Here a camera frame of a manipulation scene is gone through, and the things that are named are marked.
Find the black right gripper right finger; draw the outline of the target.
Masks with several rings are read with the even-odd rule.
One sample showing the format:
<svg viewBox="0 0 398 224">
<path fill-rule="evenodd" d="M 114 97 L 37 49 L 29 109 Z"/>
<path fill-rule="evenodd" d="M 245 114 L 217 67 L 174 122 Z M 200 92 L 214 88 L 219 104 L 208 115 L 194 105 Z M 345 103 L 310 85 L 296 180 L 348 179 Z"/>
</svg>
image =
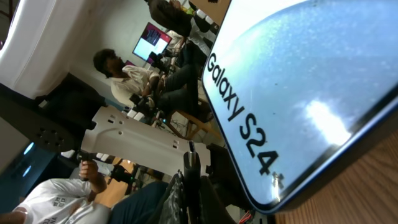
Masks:
<svg viewBox="0 0 398 224">
<path fill-rule="evenodd" d="M 226 207 L 234 205 L 246 209 L 246 200 L 237 184 L 230 181 L 200 177 L 200 223 L 228 224 L 235 223 Z"/>
</svg>

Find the seated person in white shirt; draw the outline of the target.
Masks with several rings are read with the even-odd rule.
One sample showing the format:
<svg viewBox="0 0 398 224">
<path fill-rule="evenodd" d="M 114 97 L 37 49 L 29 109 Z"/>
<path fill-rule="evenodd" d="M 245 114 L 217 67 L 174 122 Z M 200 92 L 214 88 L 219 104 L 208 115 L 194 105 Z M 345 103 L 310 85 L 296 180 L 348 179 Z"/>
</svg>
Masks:
<svg viewBox="0 0 398 224">
<path fill-rule="evenodd" d="M 206 123 L 213 118 L 208 105 L 199 103 L 198 74 L 200 68 L 188 64 L 165 76 L 142 67 L 125 64 L 113 49 L 94 54 L 93 65 L 111 82 L 111 92 L 120 103 L 132 107 L 134 95 L 149 97 L 164 113 L 181 110 Z"/>
</svg>

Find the person in white t-shirt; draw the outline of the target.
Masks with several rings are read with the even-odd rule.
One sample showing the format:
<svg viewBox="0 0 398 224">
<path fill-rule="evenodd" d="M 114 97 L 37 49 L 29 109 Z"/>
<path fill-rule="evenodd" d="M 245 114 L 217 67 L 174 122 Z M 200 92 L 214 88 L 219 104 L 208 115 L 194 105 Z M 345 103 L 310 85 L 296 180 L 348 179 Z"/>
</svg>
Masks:
<svg viewBox="0 0 398 224">
<path fill-rule="evenodd" d="M 95 202 L 107 188 L 97 163 L 82 161 L 79 176 L 40 183 L 16 208 L 1 214 L 1 223 L 146 223 L 169 185 L 151 182 L 109 208 Z"/>
</svg>

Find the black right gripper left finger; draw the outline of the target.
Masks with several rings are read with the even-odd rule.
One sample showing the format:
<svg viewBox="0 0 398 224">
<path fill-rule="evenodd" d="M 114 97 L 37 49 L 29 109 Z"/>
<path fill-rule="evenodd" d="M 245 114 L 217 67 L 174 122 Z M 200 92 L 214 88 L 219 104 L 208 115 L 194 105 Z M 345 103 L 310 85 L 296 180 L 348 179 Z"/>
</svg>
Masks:
<svg viewBox="0 0 398 224">
<path fill-rule="evenodd" d="M 155 224 L 184 224 L 187 222 L 185 186 L 180 170 L 172 177 L 154 213 Z"/>
</svg>

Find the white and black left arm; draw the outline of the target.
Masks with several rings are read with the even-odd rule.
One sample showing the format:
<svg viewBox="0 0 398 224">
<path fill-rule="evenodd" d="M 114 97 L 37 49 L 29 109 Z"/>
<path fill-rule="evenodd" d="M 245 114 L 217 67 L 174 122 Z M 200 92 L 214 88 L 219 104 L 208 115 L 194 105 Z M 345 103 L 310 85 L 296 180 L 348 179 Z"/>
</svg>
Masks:
<svg viewBox="0 0 398 224">
<path fill-rule="evenodd" d="M 53 152 L 108 154 L 174 175 L 188 140 L 132 119 L 69 64 L 104 1 L 20 1 L 1 49 L 1 118 Z"/>
</svg>

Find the computer monitor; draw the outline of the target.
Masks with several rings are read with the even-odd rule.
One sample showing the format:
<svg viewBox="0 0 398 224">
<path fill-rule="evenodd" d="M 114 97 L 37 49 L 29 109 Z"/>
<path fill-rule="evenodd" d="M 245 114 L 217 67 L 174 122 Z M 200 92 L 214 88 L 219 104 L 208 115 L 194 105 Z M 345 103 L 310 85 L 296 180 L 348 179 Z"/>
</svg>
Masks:
<svg viewBox="0 0 398 224">
<path fill-rule="evenodd" d="M 163 53 L 171 41 L 171 36 L 148 22 L 132 53 L 152 64 L 155 60 L 150 56 Z"/>
</svg>

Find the wooden chair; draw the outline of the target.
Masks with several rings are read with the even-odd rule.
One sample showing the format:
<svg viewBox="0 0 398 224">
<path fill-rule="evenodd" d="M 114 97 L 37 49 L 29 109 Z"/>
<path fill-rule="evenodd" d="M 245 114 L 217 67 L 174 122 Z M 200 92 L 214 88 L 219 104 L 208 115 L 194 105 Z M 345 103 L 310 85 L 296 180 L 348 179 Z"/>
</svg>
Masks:
<svg viewBox="0 0 398 224">
<path fill-rule="evenodd" d="M 174 120 L 172 119 L 174 114 L 179 114 L 183 118 L 187 120 L 187 124 L 185 126 L 185 134 L 180 133 L 176 127 L 172 124 Z M 173 110 L 170 112 L 166 118 L 163 120 L 164 124 L 179 138 L 185 140 L 192 140 L 193 137 L 199 132 L 204 131 L 205 133 L 210 133 L 214 135 L 218 139 L 222 139 L 221 134 L 213 129 L 210 121 L 201 122 L 198 118 L 182 111 L 182 110 Z"/>
</svg>

